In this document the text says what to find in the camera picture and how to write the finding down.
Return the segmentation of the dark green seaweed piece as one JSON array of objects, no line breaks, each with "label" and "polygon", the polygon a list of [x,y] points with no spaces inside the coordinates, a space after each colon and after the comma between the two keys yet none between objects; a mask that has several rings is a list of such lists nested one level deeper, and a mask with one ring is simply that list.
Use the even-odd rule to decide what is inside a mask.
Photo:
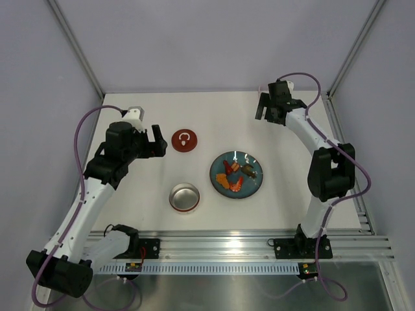
[{"label": "dark green seaweed piece", "polygon": [[253,171],[254,167],[251,164],[245,164],[241,167],[241,172],[248,177],[255,179],[257,177],[256,172]]}]

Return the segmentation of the round steel lunch box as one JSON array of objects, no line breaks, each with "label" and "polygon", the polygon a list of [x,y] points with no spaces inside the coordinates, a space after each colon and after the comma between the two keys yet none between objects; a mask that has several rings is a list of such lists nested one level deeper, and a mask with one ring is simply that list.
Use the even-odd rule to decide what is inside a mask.
[{"label": "round steel lunch box", "polygon": [[175,185],[169,193],[170,206],[181,214],[193,212],[200,202],[200,192],[191,183]]}]

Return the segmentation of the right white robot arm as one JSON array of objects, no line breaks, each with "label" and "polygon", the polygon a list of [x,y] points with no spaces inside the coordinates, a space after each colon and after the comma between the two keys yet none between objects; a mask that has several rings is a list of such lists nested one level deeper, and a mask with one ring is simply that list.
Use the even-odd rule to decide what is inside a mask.
[{"label": "right white robot arm", "polygon": [[277,259],[332,258],[326,225],[335,203],[345,198],[355,184],[355,149],[331,140],[309,115],[308,107],[292,97],[293,83],[277,80],[259,97],[256,119],[287,127],[311,155],[307,185],[311,201],[305,218],[292,238],[272,242]]}]

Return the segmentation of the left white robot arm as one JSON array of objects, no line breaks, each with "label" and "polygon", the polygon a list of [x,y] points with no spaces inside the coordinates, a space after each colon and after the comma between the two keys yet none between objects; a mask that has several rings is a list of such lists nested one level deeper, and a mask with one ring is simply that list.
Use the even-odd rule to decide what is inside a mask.
[{"label": "left white robot arm", "polygon": [[139,232],[115,225],[99,242],[86,248],[88,236],[106,202],[113,196],[129,165],[136,159],[163,157],[167,142],[157,124],[154,141],[129,122],[113,122],[93,159],[82,171],[80,193],[55,235],[43,250],[32,250],[27,266],[34,285],[71,297],[81,297],[93,274],[113,259],[140,259],[146,253]]}]

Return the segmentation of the red white shrimp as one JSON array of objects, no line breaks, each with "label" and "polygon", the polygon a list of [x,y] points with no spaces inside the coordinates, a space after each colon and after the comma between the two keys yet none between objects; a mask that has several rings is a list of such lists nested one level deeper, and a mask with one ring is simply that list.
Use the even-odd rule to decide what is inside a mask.
[{"label": "red white shrimp", "polygon": [[241,177],[239,177],[239,179],[235,183],[229,182],[229,185],[230,185],[229,189],[232,192],[239,192],[242,188],[243,180],[244,180],[244,178],[241,176]]}]

